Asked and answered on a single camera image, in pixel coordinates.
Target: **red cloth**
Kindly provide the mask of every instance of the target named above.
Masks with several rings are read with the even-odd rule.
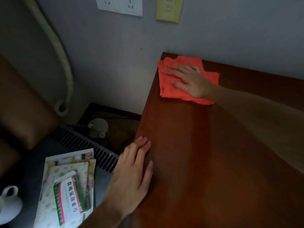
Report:
[[[164,61],[159,61],[157,63],[159,86],[161,89],[160,96],[163,98],[180,98],[185,101],[193,101],[202,105],[214,104],[214,102],[206,98],[194,98],[190,94],[176,88],[172,84],[172,81],[177,80],[181,83],[183,83],[183,81],[178,77],[172,75],[165,75],[162,73],[163,71],[168,71],[170,69],[166,65],[174,65],[174,64],[197,66],[200,69],[202,75],[204,75],[213,84],[218,85],[219,74],[215,72],[206,72],[203,68],[203,63],[200,58],[179,56],[177,59],[172,59],[166,57]]]

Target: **polished wood surface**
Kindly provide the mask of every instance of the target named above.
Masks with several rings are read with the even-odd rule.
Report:
[[[165,57],[177,55],[163,53]],[[222,86],[304,110],[304,81],[203,61]],[[130,226],[304,227],[304,176],[218,105],[159,96],[156,72],[136,137],[154,176]]]

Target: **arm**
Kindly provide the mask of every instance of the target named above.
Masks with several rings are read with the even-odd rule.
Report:
[[[197,67],[179,66],[166,74],[181,78],[177,88],[196,98],[206,97],[243,123],[278,156],[304,173],[304,113],[249,93],[210,83]]]
[[[150,161],[143,173],[145,155],[151,142],[140,137],[120,155],[105,192],[104,201],[78,228],[116,228],[146,196],[153,173]]]

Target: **vent grille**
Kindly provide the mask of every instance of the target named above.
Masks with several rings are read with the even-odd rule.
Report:
[[[96,166],[99,166],[106,172],[112,173],[117,164],[119,157],[117,154],[65,126],[58,127],[50,137],[71,150],[71,152],[94,148]]]

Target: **hand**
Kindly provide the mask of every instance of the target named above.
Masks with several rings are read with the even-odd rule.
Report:
[[[147,194],[153,173],[153,162],[150,161],[148,164],[144,176],[142,171],[145,155],[150,146],[151,142],[147,138],[140,137],[125,148],[104,194],[104,203],[108,209],[119,212],[121,219],[131,214]]]
[[[207,97],[208,93],[215,86],[200,73],[198,67],[182,66],[176,64],[169,66],[169,68],[173,70],[163,73],[167,75],[177,76],[184,81],[184,83],[181,83],[179,81],[172,81],[172,84],[195,98]]]

